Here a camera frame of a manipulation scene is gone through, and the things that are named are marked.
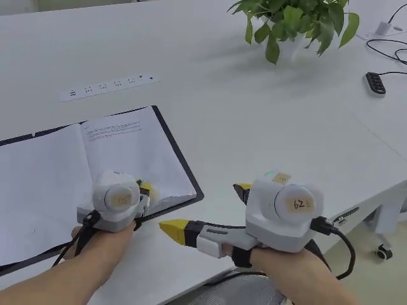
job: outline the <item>floor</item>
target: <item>floor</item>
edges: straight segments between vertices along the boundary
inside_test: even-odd
[[[378,245],[374,235],[364,225],[357,226],[348,235],[357,258],[354,272],[343,280],[344,285],[357,296],[361,304],[406,304],[407,299],[407,222],[400,223],[397,232],[388,236],[393,246],[393,258],[382,262],[374,253]],[[341,242],[325,255],[335,274],[347,268],[348,250]],[[192,292],[169,305],[186,305],[196,295]]]

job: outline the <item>notebook page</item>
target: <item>notebook page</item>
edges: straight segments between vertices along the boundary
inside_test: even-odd
[[[151,183],[150,213],[196,197],[152,107],[94,119],[82,124],[90,173],[129,173]]]
[[[92,189],[79,125],[0,147],[0,265],[71,240]]]

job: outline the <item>cable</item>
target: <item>cable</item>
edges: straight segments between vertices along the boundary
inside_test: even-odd
[[[388,24],[391,24],[392,21],[393,21],[393,19],[394,19],[394,17],[397,15],[397,13],[398,13],[402,8],[404,8],[404,7],[406,7],[406,6],[407,6],[407,3],[404,4],[404,5],[402,5],[402,6],[400,6],[399,9],[391,16],[391,18],[390,18]]]
[[[236,278],[236,277],[242,276],[242,275],[260,275],[260,276],[267,276],[267,274],[265,274],[264,272],[244,271],[244,272],[234,273],[234,274],[231,274],[231,275],[229,275],[229,276],[225,276],[224,278],[222,278],[222,279],[220,279],[220,280],[218,280],[218,281],[214,281],[214,282],[212,282],[212,283],[205,284],[204,286],[213,287],[213,286],[216,286],[216,285],[219,285],[219,284],[223,283],[224,281],[228,281],[228,280],[231,280],[232,278]]]
[[[356,252],[355,252],[354,246],[352,246],[352,244],[350,243],[348,238],[341,231],[339,231],[338,228],[333,227],[331,232],[335,235],[338,235],[343,240],[343,242],[346,244],[346,246],[348,247],[349,252],[350,252],[350,260],[349,260],[348,269],[344,273],[342,273],[336,277],[338,280],[342,280],[343,278],[348,277],[353,272],[354,267],[355,267],[355,262],[356,262]]]
[[[390,71],[390,72],[376,73],[376,74],[377,75],[386,75],[386,74],[405,74],[405,75],[407,75],[407,72]]]
[[[386,53],[384,53],[384,52],[382,52],[382,51],[379,51],[379,50],[377,50],[376,48],[372,47],[372,46],[371,46],[371,43],[373,43],[373,42],[375,42],[375,41],[386,41],[386,42],[389,42],[389,43],[401,43],[401,44],[403,44],[403,45],[405,45],[405,46],[407,46],[407,43],[405,43],[404,41],[393,40],[393,39],[370,39],[370,40],[368,40],[368,41],[366,42],[366,46],[368,46],[368,48],[372,49],[373,51],[375,51],[375,52],[377,52],[377,53],[379,53],[379,54],[381,54],[381,55],[383,55],[383,56],[386,56],[386,57],[389,58],[389,59],[393,59],[393,60],[395,60],[396,62],[400,62],[400,63],[402,63],[403,65],[407,65],[407,61],[401,59],[400,56],[399,56],[399,53],[402,52],[402,51],[407,51],[407,48],[401,48],[401,49],[396,50],[396,51],[394,52],[394,57],[393,57],[393,56],[390,56],[389,54],[386,54]]]
[[[65,254],[69,251],[69,249],[76,243],[76,241],[79,239],[79,237],[82,235],[83,231],[89,227],[94,227],[96,223],[100,220],[100,213],[96,210],[91,211],[84,219],[83,219],[83,225],[81,226],[81,229],[75,235],[75,237],[67,244],[67,246],[61,251],[59,254],[57,260],[52,264],[52,267],[55,267],[61,259],[65,256]]]
[[[327,218],[322,217],[322,216],[312,219],[310,229],[312,231],[315,231],[315,232],[318,232],[318,233],[321,233],[321,234],[324,234],[327,236],[329,236],[331,234],[335,234],[335,235],[338,235],[343,240],[343,242],[346,244],[346,246],[348,247],[349,252],[350,252],[349,266],[348,266],[348,269],[344,273],[338,275],[336,278],[338,280],[342,280],[343,278],[346,278],[347,276],[349,276],[353,272],[354,267],[355,267],[356,252],[355,252],[355,248],[352,246],[352,244],[350,243],[348,238],[341,231],[339,231],[339,229],[337,227],[334,227],[333,222],[327,220]]]
[[[407,48],[400,48],[400,49],[397,49],[397,50],[394,52],[394,56],[391,56],[391,55],[389,55],[389,54],[386,54],[386,53],[384,53],[384,52],[382,52],[382,51],[379,51],[379,50],[377,50],[376,48],[374,48],[374,47],[371,45],[371,43],[373,43],[373,42],[375,42],[375,41],[386,41],[386,42],[389,42],[389,43],[401,43],[401,44],[404,44],[404,45],[406,45],[406,46],[407,46],[407,43],[405,43],[404,41],[393,40],[393,39],[370,39],[370,40],[368,40],[368,41],[366,42],[366,46],[367,46],[368,48],[372,49],[373,51],[375,51],[375,52],[377,52],[377,53],[379,53],[379,54],[381,54],[381,55],[383,55],[383,56],[385,56],[385,57],[387,57],[387,58],[389,58],[389,59],[391,59],[391,60],[395,60],[396,62],[399,62],[400,64],[407,65],[407,60],[403,60],[403,59],[401,59],[400,56],[399,56],[400,52],[407,51]],[[407,75],[407,72],[389,71],[389,72],[384,72],[384,73],[377,73],[377,75],[386,75],[386,74],[405,74],[405,75]]]
[[[57,264],[59,264],[59,262],[61,261],[61,259],[65,256],[65,254],[68,252],[68,250],[76,243],[76,241],[78,240],[78,238],[81,236],[82,232],[85,230],[86,226],[81,226],[81,229],[79,230],[79,232],[77,233],[77,235],[75,235],[75,237],[67,244],[67,246],[62,249],[61,253],[59,254],[57,260],[52,264],[52,267],[55,267]]]

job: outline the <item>power strip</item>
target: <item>power strip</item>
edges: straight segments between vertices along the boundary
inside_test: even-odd
[[[114,79],[96,85],[85,85],[64,91],[60,94],[61,102],[70,102],[81,98],[92,97],[94,95],[115,92],[129,88],[140,87],[143,85],[159,83],[158,78],[149,74],[138,74],[127,78]]]

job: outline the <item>black strap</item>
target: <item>black strap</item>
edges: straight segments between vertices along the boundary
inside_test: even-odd
[[[325,257],[323,256],[321,250],[319,249],[318,245],[314,240],[310,240],[306,245],[305,249],[307,249],[309,252],[313,253],[316,255],[324,264],[331,270],[329,267],[327,261],[325,260]],[[241,248],[233,247],[232,253],[231,253],[231,259],[235,263],[236,267],[240,268],[251,268],[252,264],[250,263],[250,256],[252,254],[252,249],[250,250],[243,250]]]
[[[251,268],[250,256],[252,254],[252,249],[243,250],[238,247],[233,247],[231,252],[231,259],[235,263],[236,267],[240,268]]]
[[[142,225],[142,221],[136,221],[136,225],[134,228],[134,232],[136,232]],[[81,236],[78,239],[78,244],[76,245],[75,256],[79,255],[86,244],[90,241],[90,239],[99,232],[99,229],[95,229],[94,227],[87,227],[83,230]]]

